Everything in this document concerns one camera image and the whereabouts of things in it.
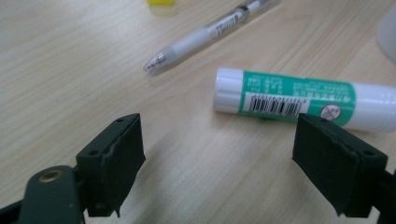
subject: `green label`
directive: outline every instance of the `green label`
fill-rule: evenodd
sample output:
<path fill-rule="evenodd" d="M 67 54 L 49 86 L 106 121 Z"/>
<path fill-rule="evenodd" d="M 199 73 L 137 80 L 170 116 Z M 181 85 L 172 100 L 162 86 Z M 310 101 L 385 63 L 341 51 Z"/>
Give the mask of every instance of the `green label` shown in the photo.
<path fill-rule="evenodd" d="M 347 82 L 244 72 L 240 114 L 297 120 L 316 115 L 343 126 L 353 115 L 356 93 Z"/>

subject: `glue stick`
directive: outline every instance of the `glue stick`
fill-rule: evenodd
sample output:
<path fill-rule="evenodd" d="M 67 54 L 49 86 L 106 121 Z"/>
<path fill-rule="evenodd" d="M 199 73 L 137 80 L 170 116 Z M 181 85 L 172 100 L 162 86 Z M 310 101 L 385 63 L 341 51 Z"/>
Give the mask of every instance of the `glue stick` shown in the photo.
<path fill-rule="evenodd" d="M 396 88 L 219 68 L 214 108 L 269 119 L 316 115 L 346 129 L 396 131 Z"/>

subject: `white pen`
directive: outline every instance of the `white pen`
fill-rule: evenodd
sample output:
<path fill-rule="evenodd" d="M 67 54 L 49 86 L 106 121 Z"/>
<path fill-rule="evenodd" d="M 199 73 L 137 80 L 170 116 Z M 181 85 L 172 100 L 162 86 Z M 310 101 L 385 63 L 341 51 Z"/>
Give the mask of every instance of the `white pen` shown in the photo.
<path fill-rule="evenodd" d="M 233 11 L 162 49 L 143 69 L 146 72 L 153 72 L 166 65 L 175 63 L 183 56 L 197 50 L 214 38 L 225 34 L 226 31 L 233 29 L 253 13 L 264 11 L 277 2 L 278 0 L 247 0 L 245 4 L 236 7 Z"/>

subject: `table surface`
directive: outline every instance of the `table surface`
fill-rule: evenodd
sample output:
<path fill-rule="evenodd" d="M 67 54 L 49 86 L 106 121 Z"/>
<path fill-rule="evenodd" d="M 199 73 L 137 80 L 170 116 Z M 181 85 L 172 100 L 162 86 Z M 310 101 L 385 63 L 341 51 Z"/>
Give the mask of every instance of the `table surface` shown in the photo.
<path fill-rule="evenodd" d="M 140 113 L 146 162 L 120 218 L 88 223 L 375 223 L 338 217 L 291 159 L 295 122 L 213 109 L 218 67 L 396 86 L 375 41 L 389 0 L 283 0 L 159 74 L 161 48 L 239 0 L 2 1 L 0 206 L 75 156 L 110 122 Z M 396 133 L 353 131 L 389 155 Z"/>

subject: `black plastic part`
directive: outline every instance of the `black plastic part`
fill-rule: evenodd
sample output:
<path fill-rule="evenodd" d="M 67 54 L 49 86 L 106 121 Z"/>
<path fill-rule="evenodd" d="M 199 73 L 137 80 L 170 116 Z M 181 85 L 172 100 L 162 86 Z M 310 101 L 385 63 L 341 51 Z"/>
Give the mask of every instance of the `black plastic part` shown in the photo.
<path fill-rule="evenodd" d="M 0 223 L 15 223 L 20 216 L 22 201 L 0 209 Z"/>
<path fill-rule="evenodd" d="M 127 197 L 145 161 L 140 115 L 112 122 L 77 155 L 90 217 L 109 217 Z"/>
<path fill-rule="evenodd" d="M 378 224 L 396 223 L 396 173 L 383 174 L 375 191 L 373 205 L 381 212 Z"/>
<path fill-rule="evenodd" d="M 293 159 L 338 215 L 368 217 L 388 157 L 326 119 L 301 114 Z"/>
<path fill-rule="evenodd" d="M 29 180 L 18 224 L 84 223 L 73 169 L 54 166 Z"/>

